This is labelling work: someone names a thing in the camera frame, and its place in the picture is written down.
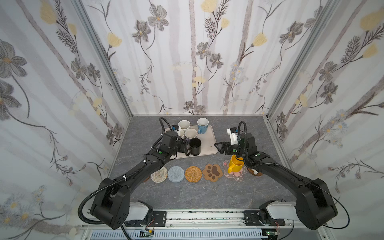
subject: cup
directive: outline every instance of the cup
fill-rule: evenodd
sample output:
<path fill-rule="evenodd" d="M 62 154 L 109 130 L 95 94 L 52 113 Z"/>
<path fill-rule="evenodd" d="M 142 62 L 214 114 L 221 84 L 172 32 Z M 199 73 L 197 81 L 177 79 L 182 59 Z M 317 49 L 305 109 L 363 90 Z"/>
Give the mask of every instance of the cup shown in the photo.
<path fill-rule="evenodd" d="M 185 132 L 183 129 L 180 129 L 180 131 L 175 130 L 175 132 L 177 132 L 177 134 L 181 137 L 181 139 L 185 139 Z"/>
<path fill-rule="evenodd" d="M 197 131 L 193 128 L 188 129 L 185 131 L 185 139 L 187 141 L 190 141 L 191 139 L 197 137 Z"/>
<path fill-rule="evenodd" d="M 199 130 L 197 131 L 197 133 L 204 134 L 208 129 L 209 121 L 206 118 L 199 118 L 199 120 L 197 120 L 197 124 L 199 126 Z"/>
<path fill-rule="evenodd" d="M 228 164 L 228 173 L 239 172 L 242 169 L 244 162 L 240 160 L 236 159 L 236 155 L 232 155 L 231 161 L 229 161 Z"/>
<path fill-rule="evenodd" d="M 191 127 L 191 123 L 187 120 L 181 120 L 178 124 L 177 124 L 184 132 L 186 130 L 188 130 L 190 127 Z"/>
<path fill-rule="evenodd" d="M 187 149 L 187 152 L 185 153 L 187 156 L 193 155 L 197 156 L 201 153 L 201 141 L 198 138 L 191 139 L 189 142 L 189 148 Z"/>

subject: white cup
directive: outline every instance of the white cup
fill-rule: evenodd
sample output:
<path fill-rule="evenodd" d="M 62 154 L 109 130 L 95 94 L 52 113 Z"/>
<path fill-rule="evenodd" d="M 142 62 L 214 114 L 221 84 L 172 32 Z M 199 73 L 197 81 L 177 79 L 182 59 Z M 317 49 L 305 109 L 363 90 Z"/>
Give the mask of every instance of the white cup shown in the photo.
<path fill-rule="evenodd" d="M 180 129 L 180 131 L 175 130 L 175 132 L 177 132 L 181 139 L 185 139 L 185 133 L 183 129 Z"/>
<path fill-rule="evenodd" d="M 187 131 L 185 131 L 185 137 L 186 137 L 187 141 L 189 141 L 189 140 L 197 137 L 197 131 L 193 128 L 190 128 Z"/>
<path fill-rule="evenodd" d="M 184 130 L 184 132 L 186 130 L 188 130 L 190 127 L 191 127 L 191 123 L 187 120 L 181 120 L 178 124 L 177 124 L 182 130 Z"/>

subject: pink flower-shaped coaster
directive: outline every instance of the pink flower-shaped coaster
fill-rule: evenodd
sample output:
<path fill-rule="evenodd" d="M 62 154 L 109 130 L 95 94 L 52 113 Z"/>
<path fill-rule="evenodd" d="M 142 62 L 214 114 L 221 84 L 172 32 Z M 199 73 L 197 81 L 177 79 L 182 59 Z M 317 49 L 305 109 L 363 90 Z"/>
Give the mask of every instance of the pink flower-shaped coaster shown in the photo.
<path fill-rule="evenodd" d="M 223 165 L 224 165 L 224 171 L 223 171 L 223 174 L 224 176 L 226 176 L 227 178 L 233 178 L 235 179 L 236 181 L 240 182 L 241 180 L 243 180 L 243 175 L 247 173 L 247 168 L 245 166 L 243 166 L 241 168 L 240 171 L 238 172 L 231 172 L 231 173 L 228 173 L 228 164 L 229 164 L 229 160 L 225 160 L 223 162 Z"/>

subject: wall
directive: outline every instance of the wall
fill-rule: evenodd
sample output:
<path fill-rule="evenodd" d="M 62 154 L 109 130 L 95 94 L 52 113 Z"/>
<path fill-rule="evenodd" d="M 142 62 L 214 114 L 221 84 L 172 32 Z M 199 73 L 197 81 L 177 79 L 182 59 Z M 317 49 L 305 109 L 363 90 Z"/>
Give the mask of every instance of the wall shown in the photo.
<path fill-rule="evenodd" d="M 80 239 L 128 123 L 70 1 L 0 3 L 0 232 Z"/>
<path fill-rule="evenodd" d="M 326 3 L 82 2 L 134 114 L 266 114 Z"/>
<path fill-rule="evenodd" d="M 351 224 L 337 239 L 382 238 L 384 4 L 341 1 L 270 120 L 296 171 L 324 180 Z M 329 224 L 347 223 L 344 210 Z"/>

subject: gray countertop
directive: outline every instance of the gray countertop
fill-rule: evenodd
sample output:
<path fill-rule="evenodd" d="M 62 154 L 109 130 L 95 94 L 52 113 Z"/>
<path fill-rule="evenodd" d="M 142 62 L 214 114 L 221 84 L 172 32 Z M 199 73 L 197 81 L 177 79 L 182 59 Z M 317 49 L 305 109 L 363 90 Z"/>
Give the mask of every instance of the gray countertop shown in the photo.
<path fill-rule="evenodd" d="M 169 124 L 177 124 L 186 119 L 191 125 L 197 125 L 199 116 L 166 117 Z M 259 151 L 269 154 L 277 162 L 280 158 L 273 145 L 262 117 L 206 117 L 213 127 L 217 142 L 230 141 L 227 129 L 237 127 L 243 120 L 247 124 L 247 132 L 255 137 Z M 120 152 L 111 172 L 111 178 L 127 172 L 142 160 L 143 154 L 150 150 L 152 144 L 161 133 L 158 117 L 133 117 L 128 126 L 126 136 L 122 142 Z M 214 154 L 207 156 L 187 157 L 170 161 L 165 165 L 169 170 L 172 166 L 180 166 L 184 171 L 190 166 L 197 166 L 201 170 L 207 164 L 218 164 L 224 172 L 223 162 L 230 156 Z M 243 180 L 222 176 L 216 182 L 204 179 L 197 183 L 188 182 L 185 178 L 178 183 L 169 179 L 161 183 L 154 183 L 151 179 L 142 183 L 131 195 L 131 201 L 141 200 L 155 209 L 246 209 L 259 208 L 269 200 L 295 201 L 295 197 L 279 183 L 265 174 L 255 177 L 249 172 L 244 174 Z"/>

